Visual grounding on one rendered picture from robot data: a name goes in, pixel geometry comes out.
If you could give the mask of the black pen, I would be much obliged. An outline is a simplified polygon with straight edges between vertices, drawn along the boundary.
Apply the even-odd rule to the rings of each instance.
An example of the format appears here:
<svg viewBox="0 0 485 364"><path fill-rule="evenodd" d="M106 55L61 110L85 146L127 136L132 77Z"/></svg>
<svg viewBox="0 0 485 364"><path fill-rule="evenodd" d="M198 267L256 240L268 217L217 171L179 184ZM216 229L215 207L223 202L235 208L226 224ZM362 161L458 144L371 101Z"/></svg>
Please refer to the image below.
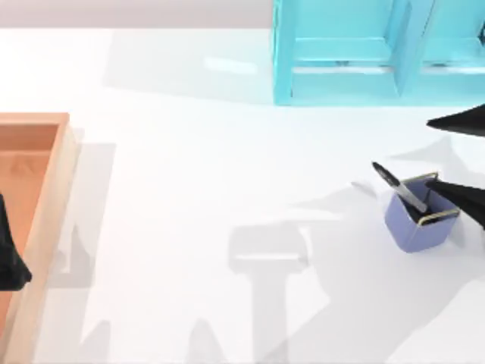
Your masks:
<svg viewBox="0 0 485 364"><path fill-rule="evenodd" d="M401 180L399 180L394 174L388 171L384 166L377 162L371 163L374 170L385 180L390 187L392 187L395 192L405 200L410 206L424 214L428 210L428 206L425 202L421 201L419 198L404 185Z"/></svg>

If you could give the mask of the lavender blue pen holder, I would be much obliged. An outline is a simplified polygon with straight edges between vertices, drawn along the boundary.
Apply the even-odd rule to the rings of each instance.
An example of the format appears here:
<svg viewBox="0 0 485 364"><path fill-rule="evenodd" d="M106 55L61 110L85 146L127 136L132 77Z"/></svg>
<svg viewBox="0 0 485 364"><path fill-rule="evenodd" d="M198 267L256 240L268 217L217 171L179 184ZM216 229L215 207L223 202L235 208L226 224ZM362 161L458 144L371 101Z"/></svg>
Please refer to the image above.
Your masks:
<svg viewBox="0 0 485 364"><path fill-rule="evenodd" d="M403 181L427 205L428 210L424 214L414 210L398 194L391 197L384 220L397 246L406 253L420 252L444 243L460 213L454 203L427 187L426 182L438 178L439 174L432 172Z"/></svg>

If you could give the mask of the shallow salmon-coloured box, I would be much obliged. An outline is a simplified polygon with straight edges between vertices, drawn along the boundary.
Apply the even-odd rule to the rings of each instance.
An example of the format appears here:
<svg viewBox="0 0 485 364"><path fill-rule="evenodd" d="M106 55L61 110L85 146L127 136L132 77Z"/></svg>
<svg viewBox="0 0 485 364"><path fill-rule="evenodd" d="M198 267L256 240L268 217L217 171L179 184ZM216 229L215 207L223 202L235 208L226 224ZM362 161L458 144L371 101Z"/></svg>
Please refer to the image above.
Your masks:
<svg viewBox="0 0 485 364"><path fill-rule="evenodd" d="M0 292L0 364L33 362L78 154L67 113L0 112L0 194L33 274L22 290Z"/></svg>

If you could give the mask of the light blue rack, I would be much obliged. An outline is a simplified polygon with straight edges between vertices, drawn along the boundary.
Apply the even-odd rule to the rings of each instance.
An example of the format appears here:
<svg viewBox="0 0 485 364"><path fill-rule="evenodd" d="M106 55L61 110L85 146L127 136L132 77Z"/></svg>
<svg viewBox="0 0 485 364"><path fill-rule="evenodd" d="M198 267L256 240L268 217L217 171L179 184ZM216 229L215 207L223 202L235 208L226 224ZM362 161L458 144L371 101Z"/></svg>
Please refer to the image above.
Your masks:
<svg viewBox="0 0 485 364"><path fill-rule="evenodd" d="M278 105L485 102L485 0L273 0Z"/></svg>

